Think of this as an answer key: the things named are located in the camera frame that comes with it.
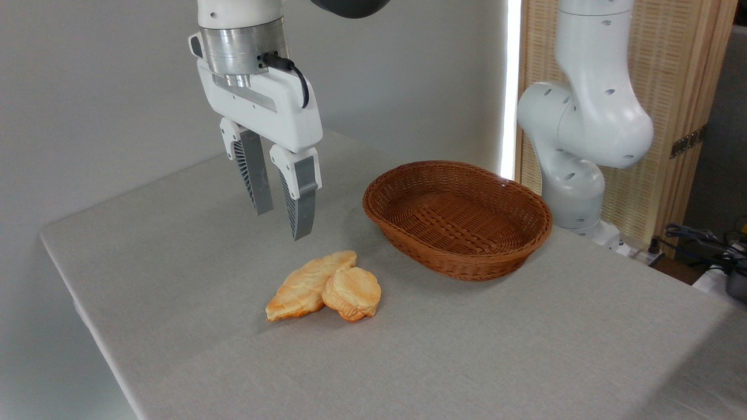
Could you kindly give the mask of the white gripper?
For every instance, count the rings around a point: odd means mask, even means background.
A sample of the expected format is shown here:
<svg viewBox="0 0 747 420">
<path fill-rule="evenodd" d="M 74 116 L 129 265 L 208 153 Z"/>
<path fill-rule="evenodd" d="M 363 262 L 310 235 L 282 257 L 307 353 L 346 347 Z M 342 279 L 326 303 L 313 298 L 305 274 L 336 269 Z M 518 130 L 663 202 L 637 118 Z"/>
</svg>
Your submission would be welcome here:
<svg viewBox="0 0 747 420">
<path fill-rule="evenodd" d="M 273 209 L 262 136 L 278 144 L 271 147 L 270 160 L 280 173 L 292 237 L 298 241 L 308 236 L 315 220 L 316 191 L 321 188 L 313 146 L 323 138 L 309 80 L 304 86 L 296 72 L 270 68 L 251 75 L 250 87 L 229 87 L 203 59 L 198 59 L 197 68 L 210 106 L 226 117 L 221 120 L 226 154 L 238 165 L 257 215 Z"/>
</svg>

